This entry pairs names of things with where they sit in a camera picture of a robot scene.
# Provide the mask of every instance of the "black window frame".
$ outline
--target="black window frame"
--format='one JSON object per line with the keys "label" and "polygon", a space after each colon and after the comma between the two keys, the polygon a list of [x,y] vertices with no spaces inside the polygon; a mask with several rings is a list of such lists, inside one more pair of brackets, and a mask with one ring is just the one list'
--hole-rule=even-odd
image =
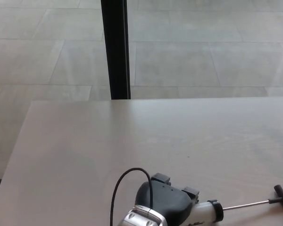
{"label": "black window frame", "polygon": [[131,99],[127,0],[101,0],[111,99]]}

